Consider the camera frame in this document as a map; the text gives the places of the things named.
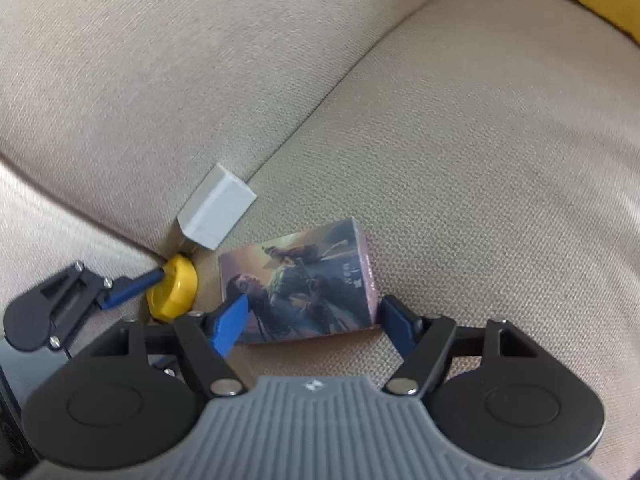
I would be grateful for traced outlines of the yellow round cap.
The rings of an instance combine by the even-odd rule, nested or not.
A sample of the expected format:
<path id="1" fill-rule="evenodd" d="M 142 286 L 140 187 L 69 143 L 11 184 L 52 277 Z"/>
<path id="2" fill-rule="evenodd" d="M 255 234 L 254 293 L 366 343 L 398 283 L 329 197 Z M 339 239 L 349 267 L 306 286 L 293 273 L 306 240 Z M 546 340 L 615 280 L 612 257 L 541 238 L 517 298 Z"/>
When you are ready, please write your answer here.
<path id="1" fill-rule="evenodd" d="M 169 323 L 189 312 L 198 293 L 198 272 L 189 258 L 174 255 L 163 266 L 162 279 L 145 293 L 154 320 Z"/>

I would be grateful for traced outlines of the printed picture card box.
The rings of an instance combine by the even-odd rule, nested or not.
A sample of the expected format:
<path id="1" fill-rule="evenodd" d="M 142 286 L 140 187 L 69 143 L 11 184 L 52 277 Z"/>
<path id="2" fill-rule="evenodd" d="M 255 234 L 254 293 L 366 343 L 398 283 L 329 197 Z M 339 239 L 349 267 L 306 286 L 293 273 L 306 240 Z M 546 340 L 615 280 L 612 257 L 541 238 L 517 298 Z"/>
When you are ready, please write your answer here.
<path id="1" fill-rule="evenodd" d="M 378 317 L 366 236 L 347 218 L 218 257 L 224 299 L 244 296 L 241 344 L 358 332 Z"/>

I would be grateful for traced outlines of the beige fabric sofa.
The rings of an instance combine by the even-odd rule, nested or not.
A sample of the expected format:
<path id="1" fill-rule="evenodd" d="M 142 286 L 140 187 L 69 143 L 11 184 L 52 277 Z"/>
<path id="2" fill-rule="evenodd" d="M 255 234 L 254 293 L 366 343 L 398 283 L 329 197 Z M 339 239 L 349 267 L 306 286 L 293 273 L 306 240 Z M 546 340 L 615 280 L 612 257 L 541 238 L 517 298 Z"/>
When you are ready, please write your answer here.
<path id="1" fill-rule="evenodd" d="M 137 275 L 223 166 L 231 250 L 357 219 L 380 292 L 502 315 L 599 393 L 639 470 L 639 48 L 570 0 L 1 0 L 1 299 Z"/>

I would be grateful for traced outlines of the small white box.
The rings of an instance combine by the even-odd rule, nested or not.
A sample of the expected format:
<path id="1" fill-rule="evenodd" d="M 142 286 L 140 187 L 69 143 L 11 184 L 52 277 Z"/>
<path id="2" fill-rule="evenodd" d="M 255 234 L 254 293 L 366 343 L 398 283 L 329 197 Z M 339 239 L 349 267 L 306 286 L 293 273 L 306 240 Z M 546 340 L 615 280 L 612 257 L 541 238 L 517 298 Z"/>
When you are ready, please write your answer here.
<path id="1" fill-rule="evenodd" d="M 244 181 L 216 165 L 179 211 L 178 226 L 188 240 L 215 250 L 256 198 Z"/>

